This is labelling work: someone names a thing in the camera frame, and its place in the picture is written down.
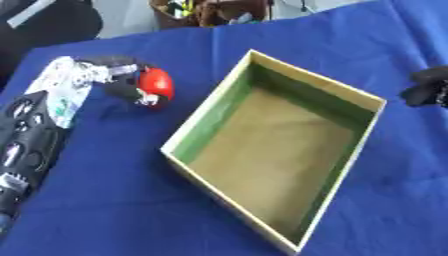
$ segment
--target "blue tablecloth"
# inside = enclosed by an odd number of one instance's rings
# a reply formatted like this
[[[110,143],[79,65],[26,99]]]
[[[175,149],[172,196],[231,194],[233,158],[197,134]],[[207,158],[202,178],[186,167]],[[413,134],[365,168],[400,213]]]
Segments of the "blue tablecloth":
[[[33,51],[0,101],[60,55],[127,54],[174,78],[158,112],[95,89],[60,161],[24,205],[2,256],[282,255],[169,167],[158,149],[254,48],[389,100],[303,255],[448,254],[448,116],[397,97],[448,63],[446,0],[384,0],[307,18],[179,29]]]

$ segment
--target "open box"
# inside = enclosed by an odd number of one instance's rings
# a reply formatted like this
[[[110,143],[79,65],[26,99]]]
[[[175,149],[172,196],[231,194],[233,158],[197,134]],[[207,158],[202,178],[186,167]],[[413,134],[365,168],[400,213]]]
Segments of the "open box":
[[[251,50],[162,152],[181,174],[295,255],[385,103]]]

